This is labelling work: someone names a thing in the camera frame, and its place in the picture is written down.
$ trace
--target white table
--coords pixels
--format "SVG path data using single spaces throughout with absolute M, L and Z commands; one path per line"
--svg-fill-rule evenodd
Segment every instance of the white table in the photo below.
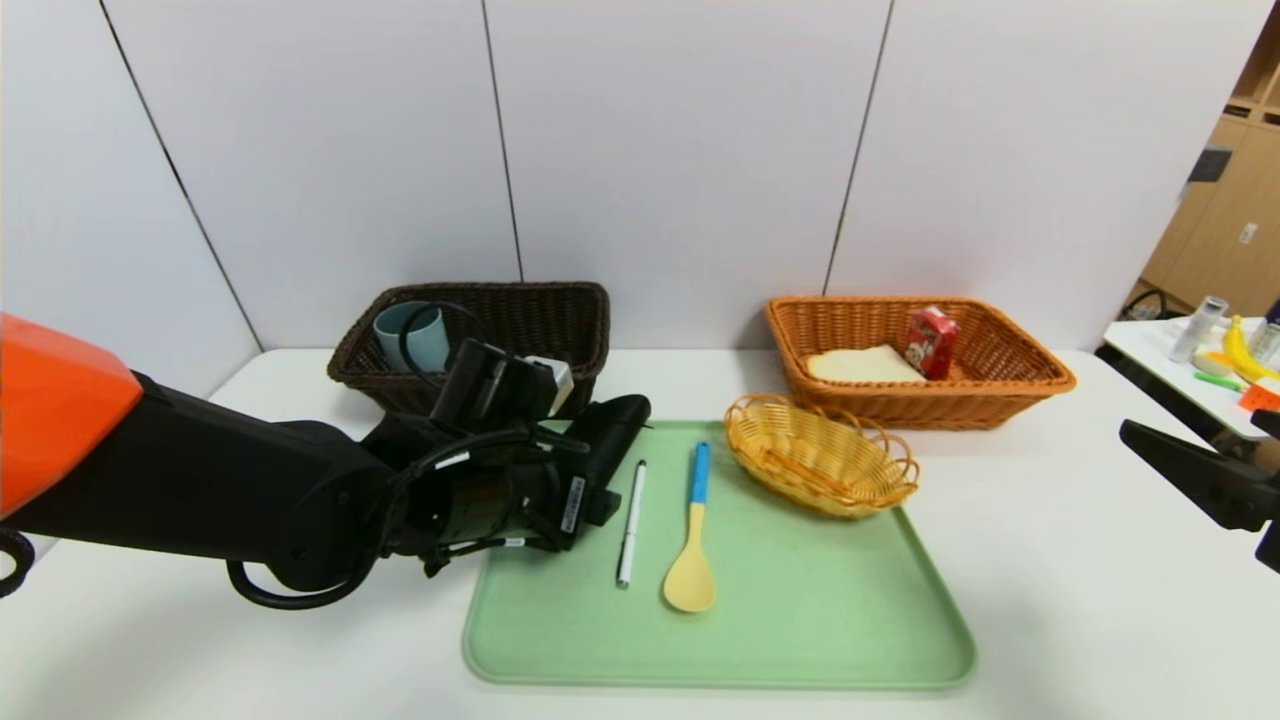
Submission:
M 1280 577 L 1258 537 L 1219 529 L 1116 438 L 1124 418 L 1189 430 L 1096 357 L 1060 356 L 1075 392 L 998 430 L 906 433 L 924 466 L 909 512 L 979 648 L 955 691 L 493 685 L 461 655 L 480 557 L 433 580 L 392 559 L 289 614 L 241 600 L 212 560 L 61 542 L 0 601 L 0 717 L 1274 717 Z M 360 436 L 379 413 L 328 357 L 268 352 L 214 397 Z M 614 351 L 596 397 L 719 418 L 749 389 L 782 389 L 774 354 Z
M 1258 318 L 1245 320 L 1245 332 L 1252 333 L 1258 322 Z M 1198 380 L 1194 377 L 1194 365 L 1174 363 L 1169 359 L 1169 352 L 1178 340 L 1176 331 L 1184 328 L 1185 323 L 1185 318 L 1111 323 L 1102 340 L 1149 372 L 1160 382 L 1194 402 L 1197 407 L 1208 413 L 1240 439 L 1258 442 L 1270 438 L 1271 436 L 1249 421 L 1252 413 L 1238 405 L 1240 393 Z M 1221 347 L 1221 337 L 1222 332 L 1219 328 L 1206 345 Z

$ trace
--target banana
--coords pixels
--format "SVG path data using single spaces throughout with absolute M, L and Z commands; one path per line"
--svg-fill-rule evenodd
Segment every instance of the banana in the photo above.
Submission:
M 1235 374 L 1245 380 L 1251 383 L 1256 383 L 1262 378 L 1280 380 L 1280 374 L 1271 372 L 1271 369 L 1253 359 L 1253 354 L 1249 352 L 1249 343 L 1244 340 L 1244 328 L 1240 327 L 1239 315 L 1231 318 L 1231 327 L 1222 336 L 1222 350 L 1231 359 L 1231 364 L 1235 365 Z

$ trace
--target orange robot arm cover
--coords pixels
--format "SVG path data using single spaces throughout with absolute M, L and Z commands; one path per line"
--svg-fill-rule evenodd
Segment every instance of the orange robot arm cover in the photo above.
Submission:
M 0 518 L 70 473 L 141 397 L 115 355 L 0 314 Z

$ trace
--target cup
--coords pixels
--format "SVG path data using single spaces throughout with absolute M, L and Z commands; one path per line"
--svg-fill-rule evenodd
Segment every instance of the cup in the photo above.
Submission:
M 430 302 L 398 302 L 383 310 L 374 318 L 374 332 L 383 346 L 387 364 L 399 373 L 410 372 L 408 364 L 399 350 L 399 333 L 404 320 Z M 444 315 L 439 307 L 420 313 L 408 331 L 408 355 L 424 373 L 443 373 L 444 361 L 449 357 L 449 338 L 444 333 Z

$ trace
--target bread slice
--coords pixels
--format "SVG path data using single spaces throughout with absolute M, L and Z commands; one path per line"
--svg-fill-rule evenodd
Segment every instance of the bread slice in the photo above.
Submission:
M 809 374 L 831 383 L 920 383 L 922 375 L 890 345 L 868 350 L 831 350 L 805 359 Z

